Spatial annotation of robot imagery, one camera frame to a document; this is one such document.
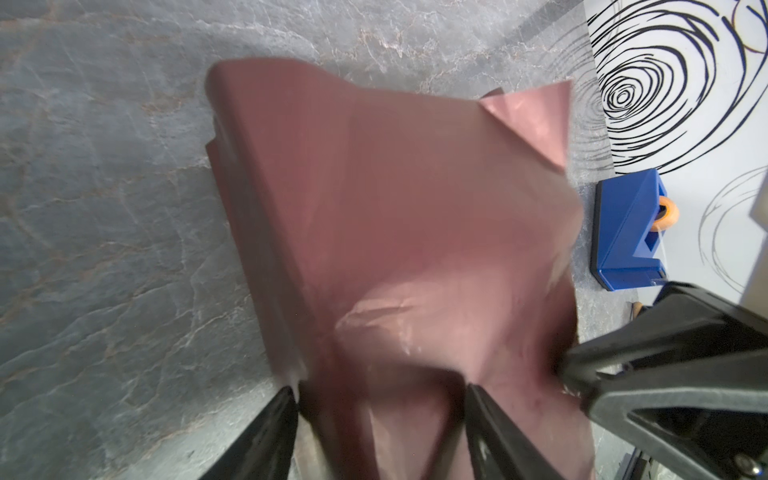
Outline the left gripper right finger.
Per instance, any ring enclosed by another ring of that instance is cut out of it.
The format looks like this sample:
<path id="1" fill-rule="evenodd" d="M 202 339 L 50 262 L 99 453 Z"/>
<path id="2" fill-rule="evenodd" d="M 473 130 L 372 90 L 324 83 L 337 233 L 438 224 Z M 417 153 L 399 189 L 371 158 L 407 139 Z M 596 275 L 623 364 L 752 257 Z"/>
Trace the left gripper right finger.
<path id="1" fill-rule="evenodd" d="M 481 386 L 468 384 L 465 430 L 475 479 L 563 480 Z"/>

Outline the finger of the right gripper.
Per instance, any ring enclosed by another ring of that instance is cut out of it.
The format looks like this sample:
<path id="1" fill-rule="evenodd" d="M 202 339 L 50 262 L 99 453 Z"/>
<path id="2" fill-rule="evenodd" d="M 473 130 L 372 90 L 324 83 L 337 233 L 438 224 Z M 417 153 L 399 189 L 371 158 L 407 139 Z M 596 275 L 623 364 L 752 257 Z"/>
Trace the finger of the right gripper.
<path id="1" fill-rule="evenodd" d="M 682 479 L 767 476 L 767 378 L 751 365 L 694 365 L 602 379 L 588 417 Z"/>
<path id="2" fill-rule="evenodd" d="M 766 318 L 699 286 L 670 282 L 636 319 L 563 354 L 559 377 L 583 393 L 605 377 L 602 367 L 640 371 L 766 347 Z"/>

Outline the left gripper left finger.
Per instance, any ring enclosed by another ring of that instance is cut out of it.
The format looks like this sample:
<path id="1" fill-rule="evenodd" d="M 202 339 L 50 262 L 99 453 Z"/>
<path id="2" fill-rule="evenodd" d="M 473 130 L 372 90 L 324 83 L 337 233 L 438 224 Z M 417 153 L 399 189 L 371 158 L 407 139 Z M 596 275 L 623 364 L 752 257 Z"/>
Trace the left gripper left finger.
<path id="1" fill-rule="evenodd" d="M 298 429 L 299 407 L 281 388 L 200 480 L 286 480 Z"/>

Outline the red wrapping paper sheet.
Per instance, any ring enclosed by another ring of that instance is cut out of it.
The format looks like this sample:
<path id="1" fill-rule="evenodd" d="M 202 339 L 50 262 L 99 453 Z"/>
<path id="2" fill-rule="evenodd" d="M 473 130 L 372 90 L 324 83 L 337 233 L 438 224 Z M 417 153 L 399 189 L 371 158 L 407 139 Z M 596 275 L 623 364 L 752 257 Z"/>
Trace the red wrapping paper sheet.
<path id="1" fill-rule="evenodd" d="M 267 355 L 316 437 L 303 477 L 471 478 L 471 383 L 559 474 L 592 478 L 589 420 L 555 373 L 584 215 L 570 83 L 466 100 L 250 58 L 205 87 Z"/>

